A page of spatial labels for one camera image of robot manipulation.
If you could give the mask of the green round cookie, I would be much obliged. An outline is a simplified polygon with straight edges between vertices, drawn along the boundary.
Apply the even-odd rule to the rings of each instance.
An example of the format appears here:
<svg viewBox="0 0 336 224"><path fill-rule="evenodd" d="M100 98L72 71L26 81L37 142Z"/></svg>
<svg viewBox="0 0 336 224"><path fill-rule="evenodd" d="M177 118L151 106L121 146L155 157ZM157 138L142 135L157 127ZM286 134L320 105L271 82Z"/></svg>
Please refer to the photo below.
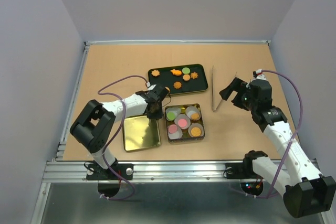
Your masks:
<svg viewBox="0 0 336 224"><path fill-rule="evenodd" d="M166 114L166 118L169 121L173 121L176 118L176 114L173 111L170 111Z"/></svg>

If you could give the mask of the gold tin lid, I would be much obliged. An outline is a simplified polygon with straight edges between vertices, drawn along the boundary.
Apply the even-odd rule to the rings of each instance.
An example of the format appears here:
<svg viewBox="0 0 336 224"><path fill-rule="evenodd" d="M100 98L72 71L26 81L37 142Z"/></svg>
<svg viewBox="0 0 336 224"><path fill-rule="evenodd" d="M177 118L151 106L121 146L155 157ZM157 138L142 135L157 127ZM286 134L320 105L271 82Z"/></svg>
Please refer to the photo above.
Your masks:
<svg viewBox="0 0 336 224"><path fill-rule="evenodd" d="M126 152L136 152L161 145L158 120L146 115L126 118L123 123L123 146Z"/></svg>

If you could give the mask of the pink round cookie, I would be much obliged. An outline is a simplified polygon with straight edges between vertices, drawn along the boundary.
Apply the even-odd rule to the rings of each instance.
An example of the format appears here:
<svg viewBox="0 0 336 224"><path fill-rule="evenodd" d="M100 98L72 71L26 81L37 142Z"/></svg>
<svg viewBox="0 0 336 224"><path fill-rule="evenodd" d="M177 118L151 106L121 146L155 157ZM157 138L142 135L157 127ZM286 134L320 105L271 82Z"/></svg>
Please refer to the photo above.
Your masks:
<svg viewBox="0 0 336 224"><path fill-rule="evenodd" d="M178 123L179 127L181 127L181 128L184 128L184 127L187 126L187 120L186 119L179 119L177 123Z"/></svg>

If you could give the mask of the metal tongs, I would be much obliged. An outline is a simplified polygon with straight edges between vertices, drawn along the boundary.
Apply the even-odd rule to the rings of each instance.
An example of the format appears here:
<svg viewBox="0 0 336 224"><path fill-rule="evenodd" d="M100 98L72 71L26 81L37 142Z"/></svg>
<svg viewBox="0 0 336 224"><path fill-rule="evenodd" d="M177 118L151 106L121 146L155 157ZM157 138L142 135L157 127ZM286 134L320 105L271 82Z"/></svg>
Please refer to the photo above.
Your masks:
<svg viewBox="0 0 336 224"><path fill-rule="evenodd" d="M215 90L214 73L215 73L215 68L214 68L214 65L212 65L212 68L211 68L211 109L212 109L212 112L216 113L221 107L223 99L221 99L218 104L215 103L215 95L216 95L215 91L216 90Z"/></svg>

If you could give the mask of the orange round cookie packed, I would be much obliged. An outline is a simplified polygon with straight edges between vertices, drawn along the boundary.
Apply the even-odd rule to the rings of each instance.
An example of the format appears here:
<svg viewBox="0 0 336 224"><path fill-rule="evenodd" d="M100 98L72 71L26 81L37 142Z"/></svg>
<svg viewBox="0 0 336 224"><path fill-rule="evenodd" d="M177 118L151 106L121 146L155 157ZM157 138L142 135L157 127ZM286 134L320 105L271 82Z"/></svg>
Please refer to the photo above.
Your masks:
<svg viewBox="0 0 336 224"><path fill-rule="evenodd" d="M193 113L193 114L191 115L191 119L192 119L193 121L197 121L199 118L200 118L200 117L199 117L199 114L198 114L198 113Z"/></svg>

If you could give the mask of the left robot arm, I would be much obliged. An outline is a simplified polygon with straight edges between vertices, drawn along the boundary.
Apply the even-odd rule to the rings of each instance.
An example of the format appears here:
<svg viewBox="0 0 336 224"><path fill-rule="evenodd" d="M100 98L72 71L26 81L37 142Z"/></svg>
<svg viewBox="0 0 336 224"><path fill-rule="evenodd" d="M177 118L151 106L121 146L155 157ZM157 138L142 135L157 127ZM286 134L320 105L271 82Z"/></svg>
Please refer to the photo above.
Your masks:
<svg viewBox="0 0 336 224"><path fill-rule="evenodd" d="M113 102L90 100L70 127L70 134L91 154L99 166L99 173L106 179L113 178L117 172L117 159L107 144L114 123L123 123L126 118L139 115L161 119L162 102L168 94L166 87L154 84L145 91Z"/></svg>

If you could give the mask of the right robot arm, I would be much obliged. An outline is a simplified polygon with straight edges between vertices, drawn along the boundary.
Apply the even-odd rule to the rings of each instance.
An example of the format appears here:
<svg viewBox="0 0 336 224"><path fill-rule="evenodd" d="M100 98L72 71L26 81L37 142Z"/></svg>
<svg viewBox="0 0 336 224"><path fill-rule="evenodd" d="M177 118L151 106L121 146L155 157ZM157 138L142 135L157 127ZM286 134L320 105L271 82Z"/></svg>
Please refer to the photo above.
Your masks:
<svg viewBox="0 0 336 224"><path fill-rule="evenodd" d="M295 139L286 116L273 105L270 83L259 78L249 83L234 78L219 94L227 100L234 91L237 94L232 100L233 105L251 113L253 121L281 156L281 162L276 165L263 151L249 151L242 162L227 165L226 177L245 179L260 176L279 193L285 208L294 218L330 210L335 180L324 176L310 162Z"/></svg>

